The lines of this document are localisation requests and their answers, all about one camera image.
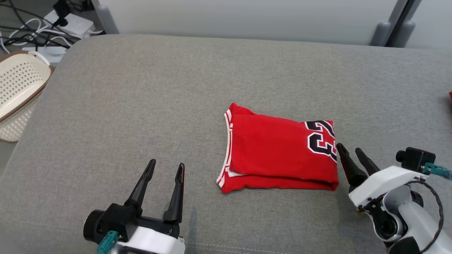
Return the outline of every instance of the teal connector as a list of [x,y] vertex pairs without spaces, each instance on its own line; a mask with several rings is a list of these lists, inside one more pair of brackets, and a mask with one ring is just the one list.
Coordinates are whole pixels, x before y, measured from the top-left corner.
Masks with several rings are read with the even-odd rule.
[[452,180],[452,172],[444,167],[436,166],[433,163],[425,163],[424,168],[422,169],[425,173],[431,173],[435,175],[442,176],[447,180]]
[[97,247],[97,254],[108,254],[118,242],[119,235],[116,231],[110,230]]

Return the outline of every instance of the white trim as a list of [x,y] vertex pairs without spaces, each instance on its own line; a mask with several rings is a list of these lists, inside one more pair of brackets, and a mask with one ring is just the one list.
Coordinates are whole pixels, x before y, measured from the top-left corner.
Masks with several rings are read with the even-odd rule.
[[231,170],[230,170],[230,167],[227,167],[226,172],[227,172],[227,175],[228,175],[229,177],[235,177],[235,176],[246,175],[246,174],[241,174],[241,173],[237,173],[237,172],[231,171]]
[[228,138],[228,140],[231,142],[230,144],[229,144],[229,150],[228,150],[228,153],[229,153],[229,159],[227,160],[227,162],[226,162],[226,166],[230,166],[231,165],[231,158],[232,158],[232,142],[233,142],[233,140],[232,140],[232,129],[229,129],[229,131],[228,131],[228,137],[230,138]]
[[226,120],[226,128],[227,128],[227,145],[226,145],[226,157],[225,157],[225,161],[223,162],[223,167],[221,168],[220,171],[220,175],[217,178],[217,183],[220,184],[220,181],[222,180],[224,183],[224,178],[223,178],[223,173],[225,172],[226,169],[226,165],[228,162],[228,157],[229,157],[229,153],[231,152],[230,148],[229,148],[229,143],[231,141],[231,136],[232,136],[232,130],[229,128],[229,117],[231,117],[231,111],[227,110],[226,113],[224,114],[225,116],[225,120]]
[[232,119],[232,113],[231,113],[231,111],[228,109],[228,110],[226,111],[226,114],[227,114],[226,122],[228,123],[228,126],[229,126],[229,121]]
[[225,184],[225,178],[222,177],[221,180],[220,180],[220,182],[218,183],[218,185],[219,185],[220,188],[221,188],[221,187],[223,187],[224,184]]

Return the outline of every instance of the black cable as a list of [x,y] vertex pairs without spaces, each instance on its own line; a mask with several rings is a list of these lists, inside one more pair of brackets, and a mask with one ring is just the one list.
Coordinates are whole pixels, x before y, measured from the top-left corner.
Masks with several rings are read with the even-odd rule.
[[433,243],[436,241],[436,239],[439,236],[439,233],[441,233],[441,230],[443,229],[443,224],[444,224],[444,211],[443,211],[443,203],[441,203],[441,200],[439,199],[439,195],[438,193],[436,193],[436,191],[433,189],[432,186],[428,185],[427,183],[423,182],[423,181],[411,181],[411,182],[407,182],[407,183],[420,183],[423,184],[425,187],[427,187],[432,194],[435,196],[436,199],[436,203],[438,203],[439,206],[439,223],[438,223],[438,230],[436,231],[435,235],[433,236],[432,241],[423,249],[420,251],[420,253],[424,253],[426,252],[430,247],[432,247]]
[[[47,21],[49,24],[53,24],[52,22],[48,21],[47,19],[45,19],[45,18],[43,18],[43,17],[41,17],[41,16],[39,16],[39,15],[37,15],[37,14],[34,14],[34,13],[32,13],[32,12],[29,12],[29,11],[26,11],[26,10],[23,10],[23,9],[16,8],[15,6],[13,7],[13,6],[10,6],[10,5],[4,5],[4,4],[0,4],[0,6],[8,7],[8,8],[11,8],[11,9],[13,9],[13,10],[16,9],[17,11],[20,11],[20,12],[23,12],[23,13],[26,13],[26,14],[30,14],[30,15],[32,15],[32,16],[35,16],[35,17],[40,18],[40,19],[42,19],[42,20],[45,20],[45,21]],[[58,29],[58,30],[60,30],[61,32],[67,34],[68,36],[72,36],[72,35],[66,33],[65,31],[61,30],[59,27],[55,27],[55,28]]]
[[[17,12],[17,8],[14,6],[12,0],[9,0],[9,4],[10,4],[11,7],[13,8],[13,11],[14,11],[14,13],[16,14],[17,18],[19,19],[19,21],[22,22],[22,24],[23,24],[26,28],[31,29],[31,28],[27,25],[27,23],[25,23],[25,21],[22,19],[22,17],[19,15],[19,12]],[[36,35],[39,36],[39,37],[41,37],[41,38],[46,39],[46,37],[43,36],[43,35],[41,35],[41,34],[38,34],[38,33],[37,33]],[[54,41],[51,41],[51,42],[52,42],[53,44],[56,44],[56,45],[61,46],[61,47],[70,48],[69,46],[63,45],[63,44],[58,43],[58,42],[54,42]]]
[[3,28],[3,29],[11,29],[11,30],[36,31],[36,29],[15,28],[15,27],[7,27],[7,26],[0,26],[0,28]]
[[[55,24],[52,25],[52,27],[50,27],[50,30],[52,30],[55,27]],[[47,42],[50,40],[50,33],[47,35],[47,39],[44,42],[44,45],[47,45]]]
[[35,51],[38,51],[39,43],[38,43],[38,41],[36,40],[36,38],[33,37],[30,33],[26,33],[26,34],[22,35],[22,36],[19,37],[19,38],[11,38],[11,39],[9,39],[9,38],[3,37],[3,36],[2,36],[2,38],[8,39],[5,43],[3,43],[3,45],[4,45],[5,47],[8,46],[8,45],[10,45],[10,44],[19,42],[19,41],[25,41],[25,42],[32,42],[32,43],[34,43]]
[[82,6],[81,4],[76,4],[76,3],[72,2],[71,0],[66,0],[66,2],[69,3],[67,6],[73,5],[73,6],[74,6],[73,8],[74,8],[76,11],[79,11],[79,12],[82,12],[82,11],[83,11],[83,6]]
[[[19,41],[22,41],[22,42],[33,42],[33,41],[34,41],[34,40],[32,40],[32,39],[24,39],[25,36],[22,36],[22,37],[14,37],[14,38],[9,38],[9,37],[3,37],[3,36],[2,36],[2,38],[7,39],[7,41],[5,41],[5,43],[3,43],[3,44],[4,44],[5,46],[8,46],[8,45],[11,45],[11,44],[16,43],[16,42],[19,42]],[[74,44],[74,43],[75,43],[75,42],[73,42],[73,41],[70,40],[70,39],[67,39],[67,38],[66,38],[66,40],[67,40],[68,42],[70,42],[71,44]],[[37,45],[38,45],[39,47],[43,47],[43,46],[47,45],[47,43],[37,43]]]

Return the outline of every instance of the floor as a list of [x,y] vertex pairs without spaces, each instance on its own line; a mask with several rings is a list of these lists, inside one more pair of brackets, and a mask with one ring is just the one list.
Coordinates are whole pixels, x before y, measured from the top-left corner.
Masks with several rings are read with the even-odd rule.
[[[14,5],[17,8],[24,9],[26,11],[35,13],[37,15],[40,15],[44,17],[49,12],[53,10],[53,5],[57,2],[57,0],[13,0]],[[8,0],[0,0],[0,4],[9,5]],[[24,21],[28,21],[31,18],[35,18],[34,16],[31,16],[29,14],[20,13],[22,19]],[[82,16],[86,19],[94,21],[95,26],[99,29],[101,27],[99,18],[97,17],[97,14],[95,11],[85,11],[82,13],[74,12],[74,14]],[[20,27],[22,24],[17,19],[16,15],[14,14],[13,10],[11,8],[7,8],[4,6],[0,6],[0,24],[2,26],[9,26],[9,27]],[[9,36],[9,34],[12,32],[12,30],[1,30],[2,36]],[[13,52],[17,50],[21,50],[23,46],[11,46],[8,47],[8,49]],[[0,57],[6,55],[6,52],[3,51],[0,47]],[[14,151],[14,148],[16,146],[16,143],[8,143],[5,141],[0,140],[0,176],[3,174],[5,167],[8,163],[9,158],[11,157],[11,154]]]

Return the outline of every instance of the white cable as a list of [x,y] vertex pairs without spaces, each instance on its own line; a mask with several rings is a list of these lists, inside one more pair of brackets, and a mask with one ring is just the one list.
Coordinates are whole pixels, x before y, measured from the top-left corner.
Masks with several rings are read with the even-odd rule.
[[[37,18],[30,19],[29,21],[25,22],[25,24],[28,25],[28,23],[30,23],[30,22],[32,22],[32,21],[35,21],[35,20],[39,22],[39,25],[38,25],[37,30],[41,29],[42,22],[41,22],[40,19],[37,19]],[[20,31],[20,30],[15,30],[14,32],[12,32],[12,33],[9,35],[9,38],[11,39],[11,38],[13,37],[13,35],[15,35],[16,33],[18,33],[19,31]],[[13,43],[13,45],[16,45],[16,46],[22,46],[22,45],[25,45],[25,44],[27,44],[27,43],[28,43],[28,42],[17,42],[17,43]]]
[[72,46],[72,44],[70,44],[67,40],[66,40],[66,38],[64,38],[64,37],[62,37],[62,36],[55,36],[55,37],[53,37],[52,39],[50,39],[51,41],[53,41],[53,40],[55,40],[55,39],[61,39],[61,40],[63,40],[65,43],[66,43],[66,45],[68,45],[68,46]]
[[0,44],[1,44],[1,47],[6,51],[6,53],[11,53],[6,47],[5,47],[5,45],[3,44],[3,38],[2,38],[2,35],[1,35],[1,31],[0,31]]
[[52,50],[50,50],[50,48],[47,48],[47,46],[44,46],[43,48],[47,52],[47,54],[52,55],[52,56],[61,56],[61,55],[66,54],[66,51],[61,52],[61,53],[54,53],[54,52],[52,52]]
[[[54,30],[49,30],[49,29],[40,29],[40,30],[36,31],[36,33],[41,33],[41,32],[49,32],[49,33],[55,33],[55,34],[60,34],[60,35],[66,35],[66,34],[63,33],[63,32],[54,31]],[[74,35],[74,34],[70,34],[70,33],[69,33],[69,35],[72,36],[72,37],[78,38],[78,39],[80,39],[80,40],[83,40],[83,39],[84,39],[84,38],[82,38],[82,37],[80,37],[80,36],[78,36],[78,35]]]
[[47,66],[50,66],[50,62],[41,53],[37,51],[29,51],[28,54],[36,57],[41,62],[45,63]]
[[101,32],[103,32],[103,30],[102,30],[102,31],[97,31],[97,32],[93,32],[93,31],[89,31],[89,30],[88,30],[88,33],[89,33],[89,34],[99,34],[99,33],[101,33]]

